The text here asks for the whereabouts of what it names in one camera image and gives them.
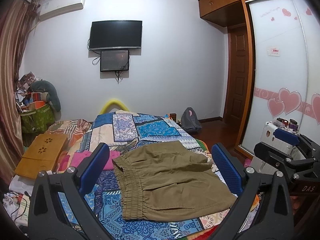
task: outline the wall-mounted television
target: wall-mounted television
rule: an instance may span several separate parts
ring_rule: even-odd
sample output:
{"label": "wall-mounted television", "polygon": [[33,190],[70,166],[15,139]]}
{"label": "wall-mounted television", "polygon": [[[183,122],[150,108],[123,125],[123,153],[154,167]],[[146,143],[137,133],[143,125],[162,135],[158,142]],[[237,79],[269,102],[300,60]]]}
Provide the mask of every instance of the wall-mounted television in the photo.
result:
{"label": "wall-mounted television", "polygon": [[92,22],[89,50],[140,49],[142,21]]}

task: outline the red heart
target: red heart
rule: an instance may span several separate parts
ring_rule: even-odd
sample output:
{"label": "red heart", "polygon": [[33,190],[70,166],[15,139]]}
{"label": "red heart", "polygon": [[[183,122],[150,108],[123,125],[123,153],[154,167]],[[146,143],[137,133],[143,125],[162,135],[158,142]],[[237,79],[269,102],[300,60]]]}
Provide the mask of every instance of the red heart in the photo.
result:
{"label": "red heart", "polygon": [[285,115],[296,110],[301,104],[301,95],[298,92],[290,93],[286,88],[279,90],[279,100],[284,102]]}
{"label": "red heart", "polygon": [[318,125],[320,124],[320,95],[314,94],[311,98],[311,107],[315,114]]}
{"label": "red heart", "polygon": [[312,12],[311,12],[311,10],[309,8],[306,10],[306,14],[307,15],[312,15]]}
{"label": "red heart", "polygon": [[284,16],[289,16],[289,17],[291,16],[291,12],[287,11],[287,10],[284,9],[284,8],[282,9],[282,12],[283,12],[283,15],[284,15]]}
{"label": "red heart", "polygon": [[268,100],[268,108],[272,115],[272,118],[275,118],[277,115],[280,115],[283,113],[285,106],[284,106],[284,102],[282,101],[276,102],[274,98],[270,98]]}

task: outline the yellow tube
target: yellow tube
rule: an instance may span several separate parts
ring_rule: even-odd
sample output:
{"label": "yellow tube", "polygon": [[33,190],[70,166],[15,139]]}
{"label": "yellow tube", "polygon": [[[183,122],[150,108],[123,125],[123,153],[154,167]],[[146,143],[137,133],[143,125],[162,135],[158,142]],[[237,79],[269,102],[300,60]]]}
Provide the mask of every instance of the yellow tube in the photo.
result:
{"label": "yellow tube", "polygon": [[111,105],[117,105],[119,106],[122,110],[124,111],[129,111],[129,109],[123,104],[121,103],[119,100],[117,99],[111,99],[109,100],[105,105],[104,107],[101,109],[100,113],[99,114],[105,114],[107,112],[107,109],[109,108],[109,106]]}

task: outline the metal screw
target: metal screw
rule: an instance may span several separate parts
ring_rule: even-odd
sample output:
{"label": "metal screw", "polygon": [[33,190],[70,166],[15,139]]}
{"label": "metal screw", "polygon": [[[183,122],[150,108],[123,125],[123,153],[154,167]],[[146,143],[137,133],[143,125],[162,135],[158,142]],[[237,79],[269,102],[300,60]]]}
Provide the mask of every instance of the metal screw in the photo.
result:
{"label": "metal screw", "polygon": [[39,171],[38,176],[43,177],[45,175],[45,171]]}
{"label": "metal screw", "polygon": [[68,172],[68,173],[74,173],[75,170],[76,170],[75,167],[69,167],[69,168],[67,168],[67,172]]}
{"label": "metal screw", "polygon": [[277,171],[276,174],[277,174],[278,177],[282,177],[283,176],[283,173],[281,171]]}
{"label": "metal screw", "polygon": [[254,168],[252,167],[248,167],[245,170],[247,171],[247,173],[251,173],[251,174],[254,173]]}

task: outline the gray backpack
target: gray backpack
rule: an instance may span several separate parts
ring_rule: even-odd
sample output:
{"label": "gray backpack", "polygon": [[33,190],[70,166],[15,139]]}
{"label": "gray backpack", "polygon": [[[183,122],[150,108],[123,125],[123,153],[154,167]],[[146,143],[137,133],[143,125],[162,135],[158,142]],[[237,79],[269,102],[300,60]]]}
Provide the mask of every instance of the gray backpack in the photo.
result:
{"label": "gray backpack", "polygon": [[187,133],[195,133],[202,128],[195,111],[191,107],[188,107],[181,117],[181,128]]}

